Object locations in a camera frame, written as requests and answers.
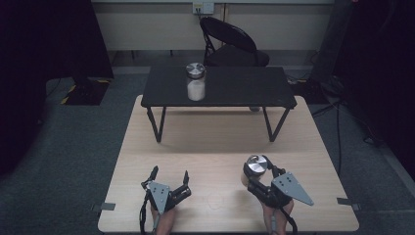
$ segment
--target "jar lid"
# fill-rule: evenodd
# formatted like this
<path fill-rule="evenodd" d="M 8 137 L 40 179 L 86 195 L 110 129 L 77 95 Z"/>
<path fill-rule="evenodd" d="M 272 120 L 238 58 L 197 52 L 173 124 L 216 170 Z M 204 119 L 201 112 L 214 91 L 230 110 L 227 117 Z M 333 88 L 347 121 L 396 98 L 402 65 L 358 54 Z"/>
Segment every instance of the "jar lid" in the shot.
<path fill-rule="evenodd" d="M 201 63 L 192 63 L 186 67 L 187 76 L 192 79 L 202 78 L 205 71 L 205 67 Z"/>
<path fill-rule="evenodd" d="M 247 165 L 254 174 L 264 174 L 268 168 L 268 162 L 263 155 L 252 155 L 247 160 Z"/>

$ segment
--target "electrical outlet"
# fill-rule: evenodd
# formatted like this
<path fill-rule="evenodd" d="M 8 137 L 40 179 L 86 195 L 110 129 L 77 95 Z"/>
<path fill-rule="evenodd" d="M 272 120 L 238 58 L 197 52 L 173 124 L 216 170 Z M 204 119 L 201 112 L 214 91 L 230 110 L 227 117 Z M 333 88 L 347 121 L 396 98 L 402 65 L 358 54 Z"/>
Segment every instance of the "electrical outlet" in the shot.
<path fill-rule="evenodd" d="M 212 15 L 214 12 L 214 3 L 212 2 L 194 2 L 193 14 Z"/>
<path fill-rule="evenodd" d="M 193 14 L 202 14 L 204 9 L 203 2 L 194 2 L 193 3 Z"/>
<path fill-rule="evenodd" d="M 204 3 L 204 14 L 213 15 L 214 12 L 214 3 L 208 2 Z"/>

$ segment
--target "black curtain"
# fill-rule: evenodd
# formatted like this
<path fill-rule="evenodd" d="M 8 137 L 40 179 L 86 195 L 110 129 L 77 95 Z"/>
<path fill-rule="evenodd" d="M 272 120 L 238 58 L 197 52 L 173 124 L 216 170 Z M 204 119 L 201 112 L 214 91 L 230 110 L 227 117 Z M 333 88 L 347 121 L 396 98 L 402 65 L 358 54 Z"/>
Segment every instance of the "black curtain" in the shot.
<path fill-rule="evenodd" d="M 0 1 L 0 171 L 33 138 L 49 79 L 114 77 L 90 0 Z"/>

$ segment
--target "black table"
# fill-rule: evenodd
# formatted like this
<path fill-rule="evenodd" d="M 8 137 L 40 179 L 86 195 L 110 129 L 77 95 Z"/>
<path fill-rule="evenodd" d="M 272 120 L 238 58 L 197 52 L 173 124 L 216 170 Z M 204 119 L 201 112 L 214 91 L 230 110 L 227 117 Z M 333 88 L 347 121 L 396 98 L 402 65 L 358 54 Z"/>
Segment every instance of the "black table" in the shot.
<path fill-rule="evenodd" d="M 282 68 L 209 67 L 205 83 L 205 98 L 192 101 L 188 98 L 185 67 L 152 67 L 141 106 L 147 108 L 158 142 L 167 107 L 262 107 L 269 141 L 274 142 L 288 112 L 297 105 Z M 159 130 L 152 107 L 163 107 Z M 286 109 L 274 132 L 266 107 Z"/>

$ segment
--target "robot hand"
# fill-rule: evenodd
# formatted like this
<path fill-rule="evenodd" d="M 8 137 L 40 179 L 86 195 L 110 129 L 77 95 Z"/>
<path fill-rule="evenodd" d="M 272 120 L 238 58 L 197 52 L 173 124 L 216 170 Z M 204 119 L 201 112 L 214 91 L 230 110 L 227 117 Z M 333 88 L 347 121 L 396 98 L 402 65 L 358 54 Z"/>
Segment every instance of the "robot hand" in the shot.
<path fill-rule="evenodd" d="M 273 180 L 271 186 L 265 186 L 259 182 L 257 175 L 244 163 L 244 174 L 248 179 L 248 191 L 253 193 L 261 202 L 270 208 L 286 206 L 293 198 L 312 206 L 314 203 L 301 187 L 294 175 L 278 168 L 266 156 L 267 169 L 272 170 Z"/>
<path fill-rule="evenodd" d="M 149 198 L 152 207 L 158 211 L 159 214 L 163 214 L 164 212 L 170 211 L 177 204 L 192 195 L 192 192 L 188 186 L 189 174 L 187 170 L 183 178 L 183 185 L 174 191 L 170 191 L 169 186 L 154 181 L 158 171 L 159 168 L 155 166 L 150 177 L 142 182 L 141 186 L 146 190 L 146 197 Z"/>
<path fill-rule="evenodd" d="M 266 156 L 262 155 L 266 160 L 267 169 L 272 170 L 274 178 L 285 173 L 283 168 L 278 168 Z M 253 171 L 247 163 L 244 163 L 244 174 L 248 179 L 248 191 L 254 194 L 261 202 L 270 208 L 282 208 L 286 206 L 292 198 L 282 193 L 274 184 L 265 186 L 257 179 Z"/>

